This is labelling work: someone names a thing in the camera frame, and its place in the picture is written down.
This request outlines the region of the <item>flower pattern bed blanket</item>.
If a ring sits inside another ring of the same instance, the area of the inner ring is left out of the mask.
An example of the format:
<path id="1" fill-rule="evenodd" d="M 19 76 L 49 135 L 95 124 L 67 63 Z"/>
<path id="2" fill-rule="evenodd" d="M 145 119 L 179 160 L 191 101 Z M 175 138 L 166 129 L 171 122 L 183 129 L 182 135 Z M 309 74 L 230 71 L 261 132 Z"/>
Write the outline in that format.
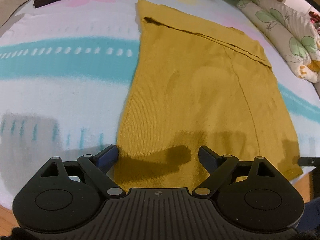
<path id="1" fill-rule="evenodd" d="M 53 155 L 74 159 L 116 142 L 138 61 L 138 0 L 68 0 L 20 7 L 1 27 L 1 205 Z M 319 156 L 319 96 L 297 79 L 237 0 L 148 0 L 260 42 L 303 157 Z"/>

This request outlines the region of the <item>mustard yellow knit garment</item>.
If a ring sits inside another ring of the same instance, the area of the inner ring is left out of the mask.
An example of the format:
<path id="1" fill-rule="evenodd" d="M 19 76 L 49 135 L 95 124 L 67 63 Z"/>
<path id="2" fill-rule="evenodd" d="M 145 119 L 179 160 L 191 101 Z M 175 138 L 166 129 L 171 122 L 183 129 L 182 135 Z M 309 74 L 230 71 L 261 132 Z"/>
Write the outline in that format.
<path id="1" fill-rule="evenodd" d="M 298 138 L 261 45 L 245 33 L 140 0 L 139 60 L 117 135 L 121 187 L 197 187 L 198 150 L 267 158 L 302 174 Z"/>

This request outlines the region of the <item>floral folded quilt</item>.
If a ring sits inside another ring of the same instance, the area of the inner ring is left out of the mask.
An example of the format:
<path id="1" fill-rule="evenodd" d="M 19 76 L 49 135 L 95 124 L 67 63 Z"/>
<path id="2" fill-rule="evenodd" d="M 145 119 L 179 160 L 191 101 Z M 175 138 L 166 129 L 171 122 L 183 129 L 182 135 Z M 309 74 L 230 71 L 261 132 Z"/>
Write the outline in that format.
<path id="1" fill-rule="evenodd" d="M 296 77 L 319 83 L 319 33 L 310 20 L 276 0 L 240 0 L 237 7 L 271 41 Z"/>

